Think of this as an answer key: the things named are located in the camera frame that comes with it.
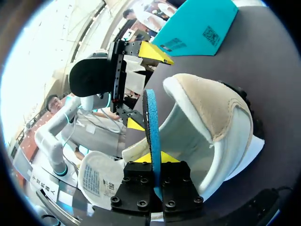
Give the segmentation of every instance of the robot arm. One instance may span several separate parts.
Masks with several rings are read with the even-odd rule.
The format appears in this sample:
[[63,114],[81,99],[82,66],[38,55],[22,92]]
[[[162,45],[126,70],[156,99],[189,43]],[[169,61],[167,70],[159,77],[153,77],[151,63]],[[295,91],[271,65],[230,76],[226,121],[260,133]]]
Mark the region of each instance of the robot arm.
[[64,176],[67,173],[67,165],[63,159],[63,145],[55,136],[74,118],[80,103],[80,98],[74,97],[45,125],[38,128],[34,136],[37,146],[46,154],[58,176]]
[[81,106],[86,111],[103,108],[110,103],[111,97],[108,93],[99,96],[72,98],[61,110],[59,110],[45,125],[37,129],[35,142],[39,149],[46,154],[49,162],[58,176],[67,173],[67,166],[63,159],[63,145],[55,136],[76,116]]

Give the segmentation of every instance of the person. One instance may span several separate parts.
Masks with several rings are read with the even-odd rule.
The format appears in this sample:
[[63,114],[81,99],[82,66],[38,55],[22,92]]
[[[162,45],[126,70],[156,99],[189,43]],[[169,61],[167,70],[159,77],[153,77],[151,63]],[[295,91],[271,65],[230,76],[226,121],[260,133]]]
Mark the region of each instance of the person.
[[[48,96],[45,105],[52,115],[63,107],[57,95]],[[79,160],[84,158],[84,154],[79,151],[79,145],[88,150],[121,157],[121,152],[125,148],[126,127],[119,121],[119,116],[108,109],[105,109],[105,112],[110,119],[102,112],[86,113],[79,109],[77,115],[61,131],[63,140]]]
[[150,30],[158,33],[166,24],[162,18],[145,11],[134,12],[132,9],[127,9],[123,12],[123,17],[128,20],[137,19]]
[[158,3],[158,8],[169,17],[172,17],[176,12],[176,8],[165,3]]

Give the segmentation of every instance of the cable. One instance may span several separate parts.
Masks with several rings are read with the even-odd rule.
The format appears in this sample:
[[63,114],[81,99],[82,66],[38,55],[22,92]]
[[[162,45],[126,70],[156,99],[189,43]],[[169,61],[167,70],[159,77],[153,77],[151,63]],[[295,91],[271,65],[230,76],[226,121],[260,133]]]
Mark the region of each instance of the cable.
[[107,130],[107,131],[109,131],[109,132],[111,132],[111,133],[116,133],[116,134],[119,134],[119,135],[124,135],[124,133],[117,133],[117,132],[115,132],[115,131],[109,130],[109,128],[105,128],[105,127],[99,126],[99,125],[95,124],[94,122],[92,122],[90,119],[88,119],[84,114],[82,114],[82,113],[80,113],[80,114],[81,114],[82,116],[84,116],[90,123],[92,123],[93,125],[95,125],[95,126],[98,127],[98,128],[105,129],[105,130]]
[[118,127],[118,129],[119,129],[119,131],[114,131],[114,130],[112,130],[112,129],[109,129],[108,128],[108,130],[110,130],[111,132],[113,132],[113,133],[121,133],[121,131],[122,131],[122,129],[120,128],[120,126],[115,122],[115,120],[113,120],[113,119],[111,119],[109,116],[108,116],[108,114],[101,108],[100,109],[103,113],[104,113],[104,115],[105,116],[107,116],[107,118],[109,119],[109,120],[111,120],[117,127]]
[[[76,126],[75,118],[73,119],[73,122],[74,122],[74,127],[73,127],[73,130],[72,130],[72,133],[71,133],[70,136],[66,139],[66,141],[65,141],[65,143],[64,143],[64,145],[63,145],[63,150],[64,150],[64,147],[65,147],[65,145],[67,144],[68,140],[71,138],[71,136],[73,135],[73,133],[74,133],[74,131],[75,131],[75,126]],[[79,175],[79,169],[77,168],[77,166],[76,166],[73,162],[71,162],[69,159],[66,158],[66,156],[64,155],[64,151],[63,151],[63,156],[64,156],[64,158],[65,158],[65,159],[66,159],[66,160],[74,167],[75,173],[76,173],[76,175],[78,176],[78,175]]]

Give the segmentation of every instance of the table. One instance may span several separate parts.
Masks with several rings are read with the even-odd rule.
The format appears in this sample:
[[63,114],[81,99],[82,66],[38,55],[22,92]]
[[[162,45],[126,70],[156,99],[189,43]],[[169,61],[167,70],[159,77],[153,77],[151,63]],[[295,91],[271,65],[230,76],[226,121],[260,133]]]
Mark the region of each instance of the table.
[[[301,62],[284,26],[267,7],[241,7],[216,56],[174,57],[174,65],[160,64],[146,85],[153,89],[161,125],[174,102],[162,81],[177,73],[191,73],[242,87],[263,123],[266,145],[240,174],[226,181],[205,202],[207,213],[226,215],[264,188],[293,186],[301,171]],[[135,110],[142,112],[142,100]],[[127,129],[126,147],[145,134]]]

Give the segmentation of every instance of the bolt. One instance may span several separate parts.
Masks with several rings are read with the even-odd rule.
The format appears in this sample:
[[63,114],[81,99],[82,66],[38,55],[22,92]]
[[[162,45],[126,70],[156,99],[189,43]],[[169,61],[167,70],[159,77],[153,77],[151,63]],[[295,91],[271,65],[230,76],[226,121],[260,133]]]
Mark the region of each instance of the bolt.
[[138,208],[146,208],[148,206],[148,203],[145,200],[140,200],[137,202],[137,206]]
[[183,178],[183,181],[189,182],[189,181],[190,181],[190,178]]
[[121,200],[120,198],[118,198],[117,196],[112,196],[111,197],[111,204],[120,204],[121,203]]
[[128,182],[128,181],[130,181],[131,180],[131,178],[128,178],[128,177],[125,177],[125,178],[123,178],[123,182]]
[[203,197],[199,196],[199,197],[196,197],[193,201],[196,204],[201,204],[201,203],[203,203],[204,199],[203,199]]
[[168,208],[168,209],[174,209],[175,208],[175,201],[173,200],[169,200],[165,206]]
[[143,183],[143,184],[147,184],[148,181],[149,181],[149,180],[148,180],[147,178],[142,178],[142,179],[140,180],[140,182]]

